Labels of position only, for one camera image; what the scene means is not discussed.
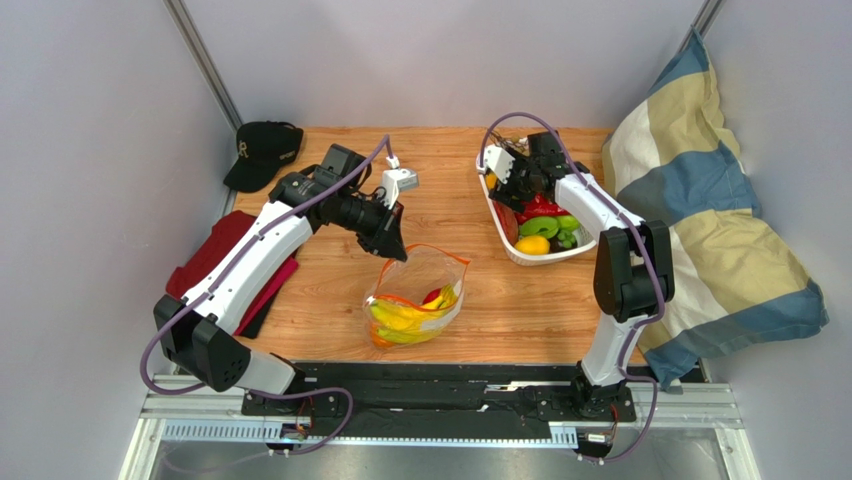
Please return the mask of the watermelon slice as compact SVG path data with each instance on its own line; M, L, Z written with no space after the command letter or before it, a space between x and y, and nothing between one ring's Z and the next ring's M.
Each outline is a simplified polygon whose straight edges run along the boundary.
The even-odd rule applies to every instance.
M492 205L495 208L495 212L498 217L498 222L507 239L507 242L511 246L514 246L519 238L518 223L515 218L515 212L511 208L496 201L493 201Z

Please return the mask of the clear orange zip top bag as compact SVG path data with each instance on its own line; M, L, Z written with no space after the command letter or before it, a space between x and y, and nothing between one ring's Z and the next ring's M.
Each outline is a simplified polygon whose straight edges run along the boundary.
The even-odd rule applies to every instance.
M464 301L469 259L425 243L410 245L406 250L407 261L387 261L374 285L364 295L362 307L368 336L369 317L365 313L365 303L369 297L394 295L421 304L429 292L450 284L460 285Z

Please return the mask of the red pomegranate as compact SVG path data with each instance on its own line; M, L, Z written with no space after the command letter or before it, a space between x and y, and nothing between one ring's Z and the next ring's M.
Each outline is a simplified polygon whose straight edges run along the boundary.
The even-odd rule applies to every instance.
M424 308L439 308L443 300L443 292L441 288L431 291L422 302Z

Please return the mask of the yellow banana bunch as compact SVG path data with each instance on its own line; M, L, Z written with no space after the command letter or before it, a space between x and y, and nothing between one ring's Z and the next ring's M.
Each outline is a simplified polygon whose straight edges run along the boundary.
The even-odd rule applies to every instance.
M441 287L443 302L439 308L424 308L394 295L369 297L365 313L369 317L368 333L376 331L395 346L423 343L439 336L458 315L463 295L460 285Z

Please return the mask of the orange persimmon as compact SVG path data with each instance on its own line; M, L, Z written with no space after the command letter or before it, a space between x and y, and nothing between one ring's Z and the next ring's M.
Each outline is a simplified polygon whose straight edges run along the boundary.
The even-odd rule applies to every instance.
M370 337L370 340L372 341L373 345L377 348L389 349L389 348L393 348L395 346L394 342L391 342L391 341L388 341L388 340L382 338L376 331L370 331L369 337Z

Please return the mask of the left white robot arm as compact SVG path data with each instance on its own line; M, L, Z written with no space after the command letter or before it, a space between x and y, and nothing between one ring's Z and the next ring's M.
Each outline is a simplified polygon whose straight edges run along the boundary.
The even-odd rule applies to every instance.
M333 144L321 164L284 175L252 226L212 271L182 297L164 295L157 302L158 331L143 355L160 347L200 387L216 392L237 387L268 398L286 395L298 376L295 366L242 344L235 332L275 272L322 226L354 233L369 254L406 261L399 196L418 187L418 174L389 154L379 186L364 193L377 155Z

